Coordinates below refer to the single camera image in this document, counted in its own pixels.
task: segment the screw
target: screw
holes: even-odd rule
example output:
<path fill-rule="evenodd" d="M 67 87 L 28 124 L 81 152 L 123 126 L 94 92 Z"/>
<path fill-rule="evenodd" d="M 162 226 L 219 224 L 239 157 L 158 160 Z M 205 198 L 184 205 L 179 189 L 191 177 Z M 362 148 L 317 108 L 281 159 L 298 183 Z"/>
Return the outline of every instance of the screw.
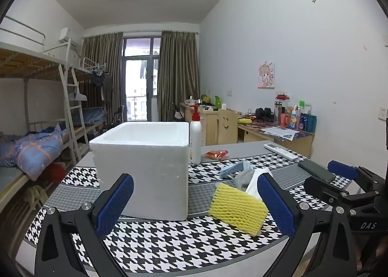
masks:
<path fill-rule="evenodd" d="M 307 210 L 310 208 L 310 205 L 308 203 L 300 203 L 299 204 L 300 209 Z"/>
<path fill-rule="evenodd" d="M 83 210 L 89 210 L 90 208 L 92 208 L 92 204 L 91 203 L 84 203 L 82 205 L 82 209 Z"/>
<path fill-rule="evenodd" d="M 336 207 L 336 211 L 337 211 L 338 213 L 342 214 L 342 213 L 344 213 L 345 210 L 343 210 L 342 207 L 338 206 L 338 207 Z"/>
<path fill-rule="evenodd" d="M 54 207 L 50 207 L 47 209 L 47 213 L 48 214 L 53 214 L 55 212 L 55 208 Z"/>

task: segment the remote control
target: remote control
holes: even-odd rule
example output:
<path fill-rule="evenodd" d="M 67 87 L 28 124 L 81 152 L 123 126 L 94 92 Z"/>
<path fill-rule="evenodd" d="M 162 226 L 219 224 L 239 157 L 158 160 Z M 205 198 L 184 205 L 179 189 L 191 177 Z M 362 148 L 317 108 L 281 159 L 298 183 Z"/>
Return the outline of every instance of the remote control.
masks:
<path fill-rule="evenodd" d="M 275 152 L 276 154 L 279 154 L 281 157 L 284 157 L 290 161 L 295 161 L 298 158 L 297 155 L 294 155 L 291 152 L 288 152 L 287 150 L 279 148 L 271 143 L 266 143 L 264 147 L 272 152 Z"/>

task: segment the glass door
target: glass door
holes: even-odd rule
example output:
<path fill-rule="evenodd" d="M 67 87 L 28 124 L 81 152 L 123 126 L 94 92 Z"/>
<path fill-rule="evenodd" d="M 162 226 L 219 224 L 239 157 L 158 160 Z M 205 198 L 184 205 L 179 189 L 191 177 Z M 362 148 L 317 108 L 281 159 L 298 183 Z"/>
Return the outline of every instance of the glass door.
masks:
<path fill-rule="evenodd" d="M 123 98 L 128 121 L 152 120 L 152 99 L 158 93 L 159 49 L 159 37 L 124 39 Z"/>

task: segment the white foam box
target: white foam box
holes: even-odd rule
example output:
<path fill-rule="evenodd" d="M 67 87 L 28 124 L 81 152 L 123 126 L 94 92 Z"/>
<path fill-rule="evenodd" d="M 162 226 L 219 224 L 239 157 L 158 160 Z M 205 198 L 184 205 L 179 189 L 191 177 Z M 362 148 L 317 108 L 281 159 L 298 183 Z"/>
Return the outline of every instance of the white foam box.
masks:
<path fill-rule="evenodd" d="M 187 218 L 189 124 L 127 122 L 90 141 L 102 190 L 122 173 L 135 188 L 123 215 L 178 221 Z"/>

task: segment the curtain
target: curtain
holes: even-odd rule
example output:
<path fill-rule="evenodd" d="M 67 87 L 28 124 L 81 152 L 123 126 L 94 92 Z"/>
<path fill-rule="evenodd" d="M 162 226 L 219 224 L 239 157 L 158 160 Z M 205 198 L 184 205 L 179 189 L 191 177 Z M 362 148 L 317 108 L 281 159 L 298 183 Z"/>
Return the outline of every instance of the curtain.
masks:
<path fill-rule="evenodd" d="M 108 112 L 107 122 L 111 123 L 113 115 L 122 105 L 121 98 L 121 51 L 123 33 L 112 33 L 85 38 L 82 45 L 82 58 L 89 58 L 101 65 L 105 64 L 105 71 L 112 77 L 112 95 L 105 100 Z M 84 81 L 80 87 L 82 94 L 88 97 L 85 107 L 103 106 L 100 87 L 92 80 Z"/>
<path fill-rule="evenodd" d="M 159 120 L 167 121 L 172 103 L 199 98 L 195 33 L 163 31 L 158 69 Z"/>

